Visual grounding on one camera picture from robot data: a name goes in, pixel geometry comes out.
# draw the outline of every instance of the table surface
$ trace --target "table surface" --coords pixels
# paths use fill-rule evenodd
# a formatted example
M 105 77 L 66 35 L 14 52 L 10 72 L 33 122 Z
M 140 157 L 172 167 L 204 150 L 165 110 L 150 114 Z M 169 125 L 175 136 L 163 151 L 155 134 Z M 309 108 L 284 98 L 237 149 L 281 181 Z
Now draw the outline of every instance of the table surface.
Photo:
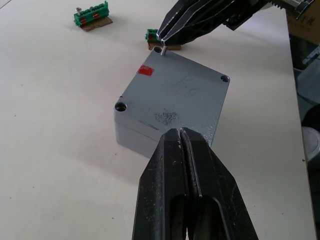
M 0 10 L 0 239 L 131 239 L 148 159 L 116 143 L 113 107 L 175 0 L 110 0 L 113 24 L 75 26 L 76 7 L 100 3 Z M 231 78 L 213 150 L 259 239 L 315 240 L 285 12 L 220 26 L 178 53 Z

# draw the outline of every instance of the red sticker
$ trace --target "red sticker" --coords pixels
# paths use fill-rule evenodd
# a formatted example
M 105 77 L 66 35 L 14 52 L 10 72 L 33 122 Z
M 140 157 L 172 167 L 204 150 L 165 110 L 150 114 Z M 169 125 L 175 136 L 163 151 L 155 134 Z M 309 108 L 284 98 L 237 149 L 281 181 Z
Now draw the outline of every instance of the red sticker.
M 154 72 L 154 69 L 146 65 L 141 65 L 141 67 L 138 70 L 138 74 L 143 74 L 147 76 L 151 76 L 153 72 Z

